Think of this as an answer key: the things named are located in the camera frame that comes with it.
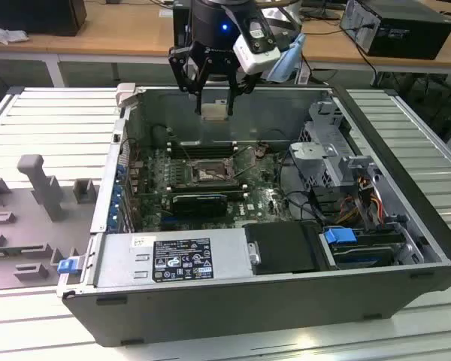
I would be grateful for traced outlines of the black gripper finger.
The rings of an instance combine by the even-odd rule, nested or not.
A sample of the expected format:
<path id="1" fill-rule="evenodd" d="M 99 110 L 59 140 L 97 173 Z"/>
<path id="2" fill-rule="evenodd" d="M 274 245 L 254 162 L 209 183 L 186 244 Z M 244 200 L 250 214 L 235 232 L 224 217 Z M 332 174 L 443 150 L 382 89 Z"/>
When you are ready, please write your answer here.
<path id="1" fill-rule="evenodd" d="M 201 115 L 204 82 L 201 74 L 192 79 L 186 73 L 186 68 L 189 63 L 189 48 L 171 47 L 168 51 L 168 62 L 171 66 L 179 90 L 182 93 L 192 94 L 196 97 L 195 113 Z"/>
<path id="2" fill-rule="evenodd" d="M 228 75 L 229 91 L 226 103 L 226 110 L 229 116 L 233 115 L 235 98 L 243 94 L 250 94 L 256 86 L 256 75 L 246 74 L 244 78 L 238 82 L 237 72 L 231 70 Z"/>

